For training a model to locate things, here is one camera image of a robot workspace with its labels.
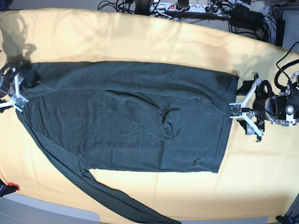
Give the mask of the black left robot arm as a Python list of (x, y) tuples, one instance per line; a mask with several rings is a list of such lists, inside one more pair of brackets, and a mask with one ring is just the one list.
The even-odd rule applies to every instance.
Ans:
[(299, 73), (295, 72), (287, 86), (278, 95), (274, 94), (271, 84), (263, 80), (255, 90), (252, 113), (255, 125), (264, 129), (265, 121), (281, 126), (294, 126), (299, 122)]

